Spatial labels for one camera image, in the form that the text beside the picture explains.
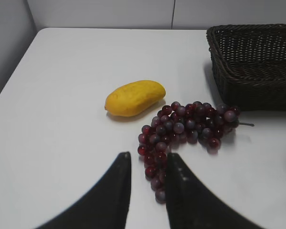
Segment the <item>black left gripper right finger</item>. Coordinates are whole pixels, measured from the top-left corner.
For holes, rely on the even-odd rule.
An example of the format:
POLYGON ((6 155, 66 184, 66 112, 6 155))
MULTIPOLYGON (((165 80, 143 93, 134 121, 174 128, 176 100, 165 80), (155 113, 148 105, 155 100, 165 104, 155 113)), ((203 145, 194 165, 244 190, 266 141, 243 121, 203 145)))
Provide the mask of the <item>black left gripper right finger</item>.
POLYGON ((214 195, 177 153, 167 157, 166 209, 172 229, 258 229, 214 195))

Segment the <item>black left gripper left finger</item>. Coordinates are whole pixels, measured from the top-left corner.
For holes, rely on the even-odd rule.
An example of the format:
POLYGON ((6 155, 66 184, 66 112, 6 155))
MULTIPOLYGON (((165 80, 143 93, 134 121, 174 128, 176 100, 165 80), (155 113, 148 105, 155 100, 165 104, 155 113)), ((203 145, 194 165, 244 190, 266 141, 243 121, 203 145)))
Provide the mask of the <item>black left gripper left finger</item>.
POLYGON ((102 178, 77 202, 40 229, 124 229, 130 205, 130 152, 119 153, 102 178))

